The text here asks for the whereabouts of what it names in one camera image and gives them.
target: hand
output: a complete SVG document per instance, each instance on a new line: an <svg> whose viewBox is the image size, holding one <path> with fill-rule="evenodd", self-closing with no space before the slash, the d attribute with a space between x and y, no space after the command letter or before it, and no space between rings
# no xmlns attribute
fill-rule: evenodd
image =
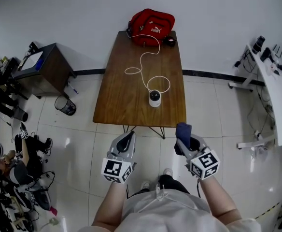
<svg viewBox="0 0 282 232"><path fill-rule="evenodd" d="M20 136L22 139L28 138L28 132L26 130L26 126L23 123L21 123L21 127L20 127Z"/></svg>
<svg viewBox="0 0 282 232"><path fill-rule="evenodd" d="M6 165L9 165L9 164L10 164L10 159L9 159L9 157L8 157L7 155L3 155L3 156L2 156L2 159L4 160L4 162L5 162Z"/></svg>

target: metal stand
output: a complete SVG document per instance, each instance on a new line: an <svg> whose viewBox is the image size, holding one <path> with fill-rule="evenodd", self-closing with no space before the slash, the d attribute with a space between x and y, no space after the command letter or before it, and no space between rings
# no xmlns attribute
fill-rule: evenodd
<svg viewBox="0 0 282 232"><path fill-rule="evenodd" d="M242 149L242 148L251 148L251 147L257 147L257 146L263 146L265 143L271 141L275 139L275 135L271 135L269 137L266 138L262 138L260 140L257 140L255 142L249 142L249 143L238 143L238 149Z"/></svg>
<svg viewBox="0 0 282 232"><path fill-rule="evenodd" d="M159 127L160 128L160 131L161 131L161 134L158 133L157 131L155 131L152 127L148 126L148 128L150 128L153 132L155 132L156 134L158 134L162 139L166 139L165 137L165 128L164 127ZM123 125L123 130L124 130L124 133L128 132L129 131L129 126L127 126L127 129L125 129L125 126Z"/></svg>
<svg viewBox="0 0 282 232"><path fill-rule="evenodd" d="M239 88L249 89L252 92L254 90L254 87L253 87L253 85L250 85L249 83L252 81L253 76L254 76L254 74L250 73L249 76L244 81L244 83L241 83L241 84L230 82L230 83L228 83L229 88L239 87Z"/></svg>

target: white tiled floor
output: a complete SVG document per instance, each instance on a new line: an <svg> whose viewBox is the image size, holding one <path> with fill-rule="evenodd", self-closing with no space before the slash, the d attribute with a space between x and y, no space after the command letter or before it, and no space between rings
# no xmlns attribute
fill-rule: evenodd
<svg viewBox="0 0 282 232"><path fill-rule="evenodd" d="M109 187L100 175L102 158L112 140L123 133L121 126L92 122L102 75L78 76L71 80L79 91L67 89L77 106L73 116L67 116L54 108L56 98L37 99L31 96L21 106L29 113L25 123L29 132L35 132L44 142L53 139L53 148L45 163L46 171L54 171L56 178L49 193L54 208L58 210L60 224L48 225L47 231L77 231L91 224L97 209ZM228 81L203 77L184 77L187 123L193 133L205 138L221 159L216 178L232 196L244 217L255 217L282 201L282 147L268 147L268 156L252 158L253 151L237 150L236 143L253 139L254 130L247 114L254 108L249 120L255 129L261 130L266 113L256 91L230 89ZM12 123L14 135L20 122L0 115ZM263 134L271 132L267 118ZM137 143L134 160L137 162L129 178L129 193L138 191L143 180L155 182L165 168L172 168L174 178L181 181L191 194L197 195L197 180L184 167L185 158L174 152L175 129L166 129L162 140L148 128L136 128ZM0 120L0 143L4 151L14 149L11 128ZM271 231L279 207L258 221L264 231ZM38 208L41 218L39 229L53 215Z"/></svg>

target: blue cloth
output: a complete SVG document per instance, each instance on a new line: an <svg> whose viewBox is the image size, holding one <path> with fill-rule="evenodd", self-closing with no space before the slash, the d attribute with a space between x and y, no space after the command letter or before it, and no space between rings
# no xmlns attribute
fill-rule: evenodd
<svg viewBox="0 0 282 232"><path fill-rule="evenodd" d="M190 149L191 129L191 125L187 125L185 122L180 122L176 125L175 131L176 138L180 139L188 149ZM182 151L179 149L177 144L175 144L174 149L177 155L183 155Z"/></svg>

